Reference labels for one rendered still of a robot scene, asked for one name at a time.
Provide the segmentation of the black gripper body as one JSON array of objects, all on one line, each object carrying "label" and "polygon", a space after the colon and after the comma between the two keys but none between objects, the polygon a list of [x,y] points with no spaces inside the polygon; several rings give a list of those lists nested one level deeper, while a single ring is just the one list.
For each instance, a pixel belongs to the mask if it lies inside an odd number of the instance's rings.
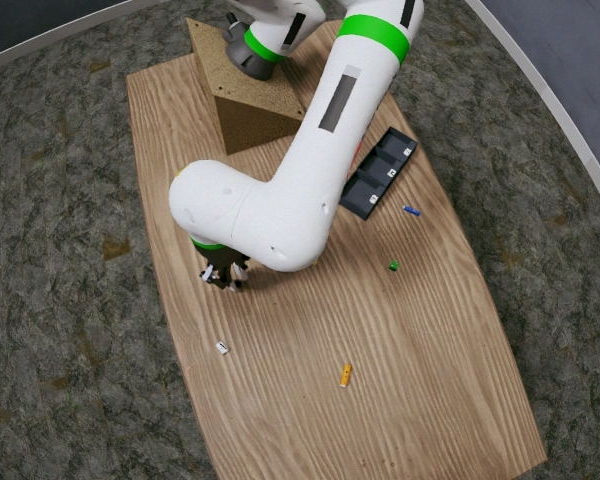
[{"label": "black gripper body", "polygon": [[[218,270],[224,269],[224,266],[229,266],[229,265],[235,263],[241,257],[241,255],[242,255],[242,253],[238,252],[236,255],[234,255],[233,257],[231,257],[225,261],[213,261],[213,260],[207,259],[207,266],[209,267],[211,264],[212,271],[218,271]],[[223,266],[219,266],[219,265],[223,265]]]}]

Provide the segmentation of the black rack of bins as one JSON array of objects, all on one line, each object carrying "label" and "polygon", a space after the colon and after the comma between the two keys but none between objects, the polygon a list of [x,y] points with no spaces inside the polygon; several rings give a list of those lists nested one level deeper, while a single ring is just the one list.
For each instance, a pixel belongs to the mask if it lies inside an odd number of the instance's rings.
[{"label": "black rack of bins", "polygon": [[415,152],[417,144],[390,126],[345,183],[339,204],[366,221]]}]

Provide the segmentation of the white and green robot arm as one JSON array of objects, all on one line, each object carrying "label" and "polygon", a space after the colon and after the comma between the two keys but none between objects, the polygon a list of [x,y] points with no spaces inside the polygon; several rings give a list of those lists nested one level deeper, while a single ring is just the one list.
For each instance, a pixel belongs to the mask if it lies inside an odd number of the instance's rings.
[{"label": "white and green robot arm", "polygon": [[[227,57],[259,81],[326,19],[316,0],[226,1],[255,19],[248,25],[226,15]],[[424,16],[423,0],[336,1],[348,12],[273,179],[264,183],[215,160],[193,162],[174,178],[171,213],[206,259],[241,252],[295,272],[322,254],[361,142]]]}]

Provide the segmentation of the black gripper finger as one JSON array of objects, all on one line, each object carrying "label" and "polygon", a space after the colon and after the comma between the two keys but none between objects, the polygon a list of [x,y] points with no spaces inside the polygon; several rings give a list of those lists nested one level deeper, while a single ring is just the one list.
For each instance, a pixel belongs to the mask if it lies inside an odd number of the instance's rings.
[{"label": "black gripper finger", "polygon": [[233,292],[236,292],[237,288],[235,286],[234,281],[232,280],[230,269],[231,269],[231,265],[224,266],[224,269],[218,270],[217,275],[220,277],[218,279],[214,275],[214,271],[212,271],[212,265],[210,264],[208,269],[206,269],[205,271],[202,271],[199,276],[204,281],[206,281],[208,284],[215,284],[217,287],[219,287],[222,290],[225,289],[225,287],[227,286]]},{"label": "black gripper finger", "polygon": [[245,254],[242,254],[242,257],[240,257],[240,259],[233,264],[236,273],[240,277],[242,277],[244,280],[246,280],[248,278],[247,274],[246,274],[246,270],[247,270],[248,266],[244,263],[245,261],[248,261],[248,260],[250,260],[250,257]]}]

